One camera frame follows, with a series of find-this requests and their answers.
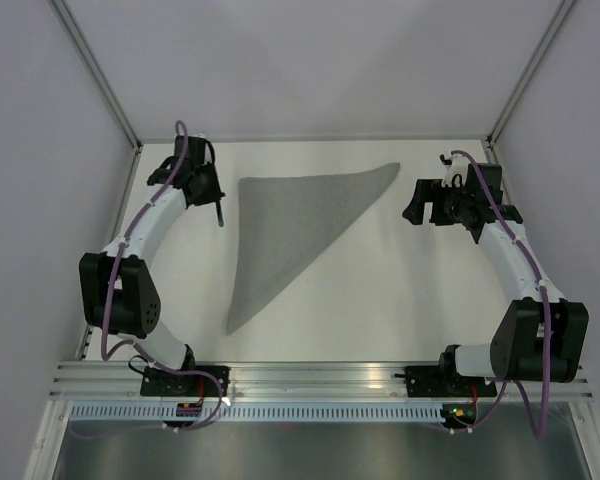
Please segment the dark utensil with green handle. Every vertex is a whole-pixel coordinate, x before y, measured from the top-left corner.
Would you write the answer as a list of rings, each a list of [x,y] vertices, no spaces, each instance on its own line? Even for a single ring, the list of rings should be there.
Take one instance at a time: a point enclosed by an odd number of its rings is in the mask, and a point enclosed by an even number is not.
[[[225,225],[225,221],[224,221],[224,214],[223,214],[221,201],[215,202],[215,209],[216,209],[216,217],[217,217],[218,226],[220,228],[223,228]]]

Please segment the grey cloth napkin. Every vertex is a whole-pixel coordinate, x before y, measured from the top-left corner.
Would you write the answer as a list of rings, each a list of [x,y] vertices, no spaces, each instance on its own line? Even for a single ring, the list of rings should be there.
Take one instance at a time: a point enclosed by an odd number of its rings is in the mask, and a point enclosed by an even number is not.
[[[241,179],[225,332],[235,333],[269,305],[386,192],[400,169],[388,163],[356,173]]]

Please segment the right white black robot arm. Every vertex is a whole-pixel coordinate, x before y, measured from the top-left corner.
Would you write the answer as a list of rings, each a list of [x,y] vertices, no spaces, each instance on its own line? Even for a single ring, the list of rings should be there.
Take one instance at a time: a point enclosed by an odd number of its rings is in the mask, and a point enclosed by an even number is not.
[[[442,157],[442,179],[419,179],[402,216],[413,225],[461,225],[497,275],[509,306],[492,340],[450,345],[436,371],[439,388],[458,395],[473,377],[569,383],[574,380],[589,314],[553,284],[527,239],[518,209],[503,201],[502,169]]]

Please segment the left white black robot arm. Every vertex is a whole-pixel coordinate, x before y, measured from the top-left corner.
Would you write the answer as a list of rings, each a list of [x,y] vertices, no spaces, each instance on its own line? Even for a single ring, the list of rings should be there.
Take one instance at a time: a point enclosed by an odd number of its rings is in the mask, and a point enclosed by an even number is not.
[[[150,267],[187,209],[211,205],[223,226],[224,197],[211,141],[179,134],[174,153],[149,175],[143,203],[127,227],[100,252],[84,254],[78,265],[85,320],[101,331],[101,359],[109,361],[128,346],[164,370],[164,385],[178,396],[197,387],[195,356],[161,319]]]

